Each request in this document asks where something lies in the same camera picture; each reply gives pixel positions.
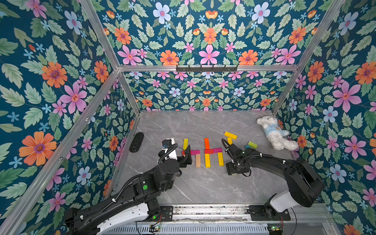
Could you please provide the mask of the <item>magenta block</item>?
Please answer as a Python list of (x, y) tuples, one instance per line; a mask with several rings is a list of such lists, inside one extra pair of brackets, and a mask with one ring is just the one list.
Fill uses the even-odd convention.
[(191, 155), (200, 155), (200, 150), (192, 150)]
[(222, 148), (214, 148), (213, 152), (214, 153), (220, 153), (220, 152), (222, 152)]

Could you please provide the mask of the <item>natural wood block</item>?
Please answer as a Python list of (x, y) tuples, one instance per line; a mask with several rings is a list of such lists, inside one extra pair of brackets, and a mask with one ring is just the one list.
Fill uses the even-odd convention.
[(196, 167), (201, 167), (201, 155), (200, 154), (195, 155), (195, 165)]

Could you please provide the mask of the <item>green block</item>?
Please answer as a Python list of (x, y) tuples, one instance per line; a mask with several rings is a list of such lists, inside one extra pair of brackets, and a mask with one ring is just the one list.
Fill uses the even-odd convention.
[(253, 142), (248, 142), (248, 146), (250, 146), (253, 149), (257, 149), (258, 145)]

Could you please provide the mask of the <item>long yellow block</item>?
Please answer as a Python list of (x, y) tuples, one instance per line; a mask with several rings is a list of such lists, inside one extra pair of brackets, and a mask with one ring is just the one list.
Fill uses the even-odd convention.
[(187, 147), (188, 147), (188, 142), (189, 142), (188, 139), (184, 139), (184, 142), (183, 142), (183, 149), (184, 149), (184, 150), (187, 149)]

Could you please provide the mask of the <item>orange block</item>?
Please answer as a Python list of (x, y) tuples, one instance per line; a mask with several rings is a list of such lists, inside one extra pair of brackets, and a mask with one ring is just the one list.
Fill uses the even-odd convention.
[(204, 139), (204, 145), (205, 145), (205, 149), (210, 149), (210, 142), (208, 138)]

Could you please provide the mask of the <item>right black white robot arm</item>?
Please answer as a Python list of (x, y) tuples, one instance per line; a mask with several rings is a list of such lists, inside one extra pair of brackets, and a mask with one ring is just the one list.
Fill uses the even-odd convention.
[(325, 184), (319, 174), (305, 159), (286, 160), (263, 154), (253, 148), (242, 150), (222, 140), (225, 153), (231, 161), (226, 163), (228, 175), (242, 174), (250, 177), (253, 168), (258, 168), (283, 178), (288, 190), (271, 196), (264, 205), (249, 206), (248, 213), (257, 220), (276, 220), (288, 213), (289, 208), (303, 206), (310, 208), (323, 191)]

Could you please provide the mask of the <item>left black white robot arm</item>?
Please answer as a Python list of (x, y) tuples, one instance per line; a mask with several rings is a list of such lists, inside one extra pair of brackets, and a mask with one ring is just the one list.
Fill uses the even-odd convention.
[(181, 168), (192, 164), (191, 146), (182, 147), (183, 155), (171, 157), (177, 143), (159, 152), (157, 165), (131, 177), (108, 199), (86, 209), (69, 209), (64, 222), (69, 235), (103, 235), (126, 224), (161, 221), (163, 213), (157, 198), (173, 188)]

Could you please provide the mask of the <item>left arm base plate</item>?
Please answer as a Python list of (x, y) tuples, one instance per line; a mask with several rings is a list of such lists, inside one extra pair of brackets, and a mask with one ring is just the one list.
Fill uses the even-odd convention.
[(157, 222), (171, 222), (173, 219), (173, 206), (160, 206), (159, 212), (156, 215)]

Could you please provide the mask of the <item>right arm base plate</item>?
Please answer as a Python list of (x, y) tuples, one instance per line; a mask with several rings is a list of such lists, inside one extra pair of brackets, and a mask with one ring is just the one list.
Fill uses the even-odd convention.
[(250, 205), (247, 212), (253, 221), (291, 221), (288, 210), (278, 212), (270, 206)]

